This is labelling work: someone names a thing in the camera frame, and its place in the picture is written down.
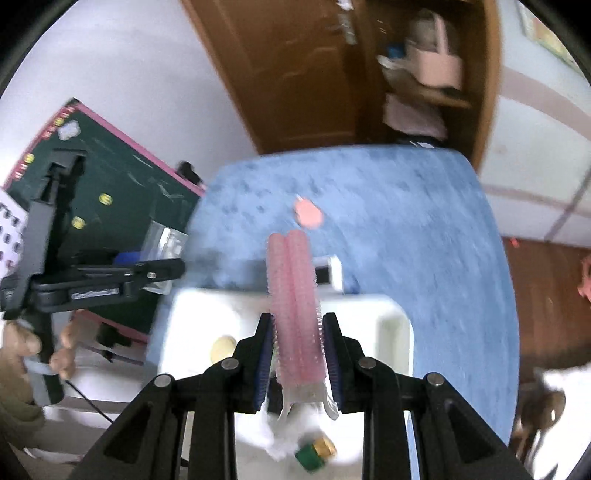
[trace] clear plastic container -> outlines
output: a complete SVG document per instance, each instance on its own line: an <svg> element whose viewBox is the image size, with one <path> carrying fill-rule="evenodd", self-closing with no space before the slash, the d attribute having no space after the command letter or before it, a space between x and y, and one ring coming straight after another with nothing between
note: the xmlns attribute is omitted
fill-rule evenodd
<svg viewBox="0 0 591 480"><path fill-rule="evenodd" d="M168 258L180 258L183 248L189 236L174 228L169 228L161 223L152 221L148 233L144 239L142 250L139 253L139 260L165 260ZM149 283L144 290L168 295L173 288L172 280Z"/></svg>

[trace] blue table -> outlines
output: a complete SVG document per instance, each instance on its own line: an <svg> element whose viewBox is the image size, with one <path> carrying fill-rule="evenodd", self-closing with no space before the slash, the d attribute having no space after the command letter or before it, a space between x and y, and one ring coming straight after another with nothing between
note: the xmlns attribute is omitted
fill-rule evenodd
<svg viewBox="0 0 591 480"><path fill-rule="evenodd" d="M347 147L225 167L193 216L187 274L176 288L266 291L266 241L298 228L296 195L324 212L324 225L308 231L313 255L340 258L345 291L384 293L406 311L414 375L441 372L508 441L517 313L499 232L467 160L450 150ZM148 376L172 297L159 307Z"/></svg>

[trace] chalkboard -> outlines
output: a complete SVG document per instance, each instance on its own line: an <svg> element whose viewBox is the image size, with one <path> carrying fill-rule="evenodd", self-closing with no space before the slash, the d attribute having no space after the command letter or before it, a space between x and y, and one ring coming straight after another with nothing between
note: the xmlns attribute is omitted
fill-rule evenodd
<svg viewBox="0 0 591 480"><path fill-rule="evenodd" d="M85 173L64 225L61 257L81 249L139 251L152 220L186 231L203 190L76 99L68 101L47 123L5 185L25 210L38 194L55 148L85 150L87 155ZM95 313L147 333L158 297L143 292L141 305L102 307Z"/></svg>

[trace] yellow round object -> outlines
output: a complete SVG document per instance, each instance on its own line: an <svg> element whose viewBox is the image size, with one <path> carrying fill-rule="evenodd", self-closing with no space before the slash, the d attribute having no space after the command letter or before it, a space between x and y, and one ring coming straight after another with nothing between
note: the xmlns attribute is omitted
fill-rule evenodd
<svg viewBox="0 0 591 480"><path fill-rule="evenodd" d="M99 195L99 202L103 205L110 205L113 203L113 197L111 195L107 195L106 193L101 193Z"/></svg>
<svg viewBox="0 0 591 480"><path fill-rule="evenodd" d="M82 230L86 222L80 217L74 217L72 219L72 227L77 228L78 230Z"/></svg>
<svg viewBox="0 0 591 480"><path fill-rule="evenodd" d="M212 365L232 356L235 348L236 340L234 340L234 337L223 335L218 338L213 343L212 349L209 352L209 359L212 361Z"/></svg>

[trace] wooden door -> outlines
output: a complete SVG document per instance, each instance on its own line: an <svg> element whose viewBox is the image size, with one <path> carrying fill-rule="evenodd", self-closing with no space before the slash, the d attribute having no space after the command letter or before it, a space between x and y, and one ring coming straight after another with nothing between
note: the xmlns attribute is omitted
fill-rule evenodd
<svg viewBox="0 0 591 480"><path fill-rule="evenodd" d="M339 28L339 14L355 27L355 11L336 0L183 4L260 153L368 140L367 62L359 36L348 44Z"/></svg>

